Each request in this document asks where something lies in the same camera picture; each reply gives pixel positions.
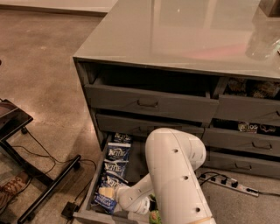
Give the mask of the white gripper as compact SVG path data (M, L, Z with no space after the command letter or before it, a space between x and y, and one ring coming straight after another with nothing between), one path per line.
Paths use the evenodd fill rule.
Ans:
M100 187L99 194L114 198L122 210L132 212L135 214L145 215L149 212L151 189L145 186L133 185L119 185L116 189L113 187Z

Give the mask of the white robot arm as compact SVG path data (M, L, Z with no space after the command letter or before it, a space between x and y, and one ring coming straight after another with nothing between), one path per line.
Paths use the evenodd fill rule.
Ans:
M162 224L216 224L194 173L206 160L201 140L175 129L153 130L145 142L149 173L133 186L103 186L96 198L108 209L147 214L155 195Z

